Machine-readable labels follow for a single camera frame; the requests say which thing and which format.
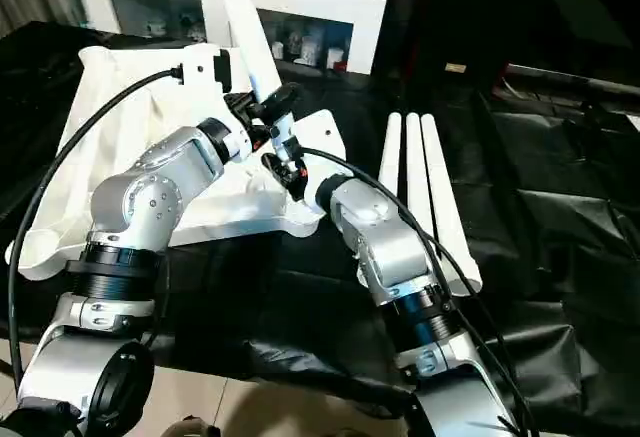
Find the tiled floor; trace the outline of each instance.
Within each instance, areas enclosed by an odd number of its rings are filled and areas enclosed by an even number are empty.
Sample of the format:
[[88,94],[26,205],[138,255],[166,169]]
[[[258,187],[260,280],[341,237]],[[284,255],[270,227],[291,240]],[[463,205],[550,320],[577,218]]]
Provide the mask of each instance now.
[[[33,349],[31,345],[22,346],[25,360]],[[0,340],[0,358],[8,362],[4,340]],[[11,412],[16,405],[13,382],[1,374],[0,403],[0,415]],[[171,424],[188,415],[215,423],[223,437],[325,437],[342,429],[355,429],[371,437],[405,435],[402,421],[368,418],[336,397],[284,385],[156,367],[142,420],[128,436],[160,437]]]

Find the item on shelf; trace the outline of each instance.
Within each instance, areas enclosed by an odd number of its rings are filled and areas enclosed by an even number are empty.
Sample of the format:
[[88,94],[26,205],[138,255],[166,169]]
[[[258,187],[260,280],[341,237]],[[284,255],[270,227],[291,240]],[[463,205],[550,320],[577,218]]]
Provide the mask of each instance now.
[[300,55],[304,24],[299,20],[290,20],[287,22],[287,32],[287,52],[292,56]]
[[167,35],[167,22],[163,19],[151,19],[147,21],[147,35],[145,37],[165,37]]
[[187,38],[194,42],[206,42],[207,31],[204,28],[204,22],[194,22],[187,30]]
[[327,51],[327,69],[333,69],[338,62],[342,62],[344,50],[340,47],[331,47]]
[[267,37],[267,42],[276,42],[278,40],[278,24],[273,21],[262,22],[262,28],[264,29],[264,35]]
[[284,58],[284,44],[282,42],[274,42],[271,44],[271,54],[276,60],[282,60]]
[[302,38],[302,47],[300,51],[300,58],[302,63],[315,67],[320,57],[321,44],[317,38],[313,35],[305,35]]
[[336,62],[333,64],[333,70],[338,72],[346,72],[347,71],[347,63],[343,60],[342,62]]
[[327,23],[325,21],[316,21],[309,26],[307,34],[318,44],[318,47],[322,48],[324,43],[325,27]]

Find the white plastic part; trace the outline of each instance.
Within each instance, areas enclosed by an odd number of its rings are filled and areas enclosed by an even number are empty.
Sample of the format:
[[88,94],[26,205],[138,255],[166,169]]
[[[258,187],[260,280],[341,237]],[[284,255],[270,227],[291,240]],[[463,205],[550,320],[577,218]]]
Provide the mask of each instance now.
[[280,87],[269,43],[262,30],[258,12],[251,0],[222,0],[233,31],[235,45],[241,49],[249,78],[260,101]]
[[[462,229],[458,206],[451,188],[451,181],[449,180],[449,173],[447,172],[447,165],[440,146],[438,129],[433,115],[423,115],[421,123],[429,183],[431,185],[431,197],[433,198],[436,227],[438,229],[438,241],[456,260],[473,289],[479,292],[482,289],[480,270],[476,261],[471,257],[467,239]],[[442,258],[441,262],[453,295],[469,295],[449,261],[446,258]]]
[[[211,44],[175,50],[81,50],[85,71],[59,149],[86,119],[126,86],[153,72],[175,67],[193,52],[211,62],[217,51]],[[229,52],[231,91],[251,90],[238,51]],[[192,90],[175,79],[156,81],[128,97],[96,124],[71,152],[45,192],[25,239],[20,273],[31,280],[43,280],[62,270],[68,259],[77,259],[92,223],[89,203],[97,185],[128,169],[152,143],[178,127],[199,124],[217,112],[215,105],[224,105],[222,100],[215,100],[217,104],[203,108],[202,101],[193,98]],[[299,120],[295,131],[301,145],[344,158],[344,145],[329,111]],[[304,201],[293,202],[260,163],[260,155],[269,151],[273,149],[267,144],[243,163],[227,164],[216,184],[187,208],[170,245],[273,230],[284,230],[296,237],[312,234],[324,214],[310,209]],[[328,165],[320,160],[314,162],[318,172],[329,172]],[[10,252],[11,246],[5,253],[7,262]]]
[[382,161],[378,180],[393,194],[398,194],[398,173],[400,171],[400,135],[402,116],[392,112],[387,121],[387,134],[382,149]]
[[434,235],[429,178],[424,158],[420,117],[412,112],[407,115],[407,204],[424,231]]
[[222,84],[215,81],[215,67],[210,54],[210,45],[185,47],[182,62],[184,88],[189,94],[193,112],[198,115],[215,115],[229,129],[229,135],[224,138],[229,156],[233,162],[242,162],[253,151],[251,139],[224,102]]

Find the black tablecloth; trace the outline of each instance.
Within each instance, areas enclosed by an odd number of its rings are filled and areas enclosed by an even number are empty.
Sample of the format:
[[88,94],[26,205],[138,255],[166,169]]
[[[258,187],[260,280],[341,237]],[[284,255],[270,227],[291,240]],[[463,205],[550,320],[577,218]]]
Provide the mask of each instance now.
[[[1,249],[54,155],[82,72],[78,50],[184,44],[35,23],[0,41]],[[482,295],[540,427],[639,433],[635,129],[621,118],[474,93],[407,103],[391,82],[279,70],[305,86],[296,114],[330,109],[348,159],[373,173],[391,110],[435,114]],[[389,406],[406,396],[355,262],[326,220],[306,239],[256,235],[171,249],[170,258],[168,318],[154,347],[159,364]],[[37,340],[67,288],[63,275],[21,283],[23,338]]]

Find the black plastic sheet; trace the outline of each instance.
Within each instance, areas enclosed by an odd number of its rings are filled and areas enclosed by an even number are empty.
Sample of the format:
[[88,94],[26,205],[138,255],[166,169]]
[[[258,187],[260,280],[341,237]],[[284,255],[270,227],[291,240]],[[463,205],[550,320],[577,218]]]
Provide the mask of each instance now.
[[[1,249],[55,152],[82,72],[77,52],[88,45],[184,43],[44,24],[0,41]],[[475,94],[407,103],[390,82],[279,70],[284,80],[305,86],[297,115],[333,111],[348,159],[372,173],[391,110],[415,106],[435,114],[485,281],[482,295],[540,427],[571,435],[640,434],[635,129],[606,114]],[[382,321],[356,281],[355,261],[326,220],[306,239],[273,233],[206,242],[172,249],[170,260],[168,317],[154,347],[159,364],[290,382],[391,407],[406,397]],[[4,262],[0,272],[6,275]],[[25,339],[38,339],[68,284],[63,275],[21,282]],[[6,335],[5,287],[0,328]],[[481,318],[474,322],[486,331]]]

